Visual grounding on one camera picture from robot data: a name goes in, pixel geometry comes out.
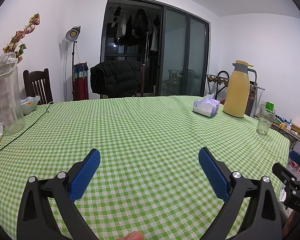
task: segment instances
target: blue gripper pad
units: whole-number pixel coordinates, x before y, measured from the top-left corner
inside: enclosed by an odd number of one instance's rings
[[[295,151],[291,151],[289,154],[289,158],[300,166],[300,154]]]
[[[224,202],[227,202],[230,197],[228,193],[228,182],[215,162],[203,148],[199,151],[199,163],[216,196]]]
[[[100,158],[100,152],[94,149],[93,153],[72,180],[69,193],[69,198],[72,203],[74,203],[75,200],[82,198],[83,193],[87,189],[87,186],[99,167]]]

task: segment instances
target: green box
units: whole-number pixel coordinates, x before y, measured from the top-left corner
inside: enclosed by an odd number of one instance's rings
[[[270,103],[270,102],[266,102],[266,109],[270,110],[271,112],[273,112],[274,109],[274,104]]]

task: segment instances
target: light blue bowl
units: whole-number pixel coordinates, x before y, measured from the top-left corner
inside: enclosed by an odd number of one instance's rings
[[[37,106],[38,102],[40,101],[39,96],[35,96],[34,98],[32,97],[27,97],[26,99],[21,99],[21,108],[23,115],[27,115],[31,113]]]

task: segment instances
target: green checkered tablecloth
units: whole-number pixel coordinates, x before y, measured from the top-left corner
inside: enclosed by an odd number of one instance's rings
[[[198,163],[206,146],[217,160],[244,177],[268,175],[286,164],[289,141],[274,130],[256,133],[257,121],[231,117],[220,107],[208,118],[192,112],[198,97],[119,98],[57,103],[29,131],[0,152],[0,224],[16,239],[21,196],[27,179],[54,177],[84,159],[92,148],[101,164],[82,199],[81,215],[100,239],[140,230],[145,239],[199,239],[223,202]],[[30,126],[46,109],[26,116]],[[0,148],[16,135],[4,134]],[[53,201],[52,210],[70,236]],[[244,216],[242,205],[233,235]]]

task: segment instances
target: thermos lid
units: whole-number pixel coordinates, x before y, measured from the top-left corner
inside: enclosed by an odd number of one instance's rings
[[[250,65],[250,64],[248,64],[247,62],[245,62],[245,61],[243,61],[243,60],[236,60],[235,62],[236,62],[236,63],[239,63],[239,64],[246,65],[246,66],[248,66],[248,67],[253,67],[253,65]]]
[[[7,78],[17,68],[18,59],[14,52],[4,53],[0,56],[0,79]]]

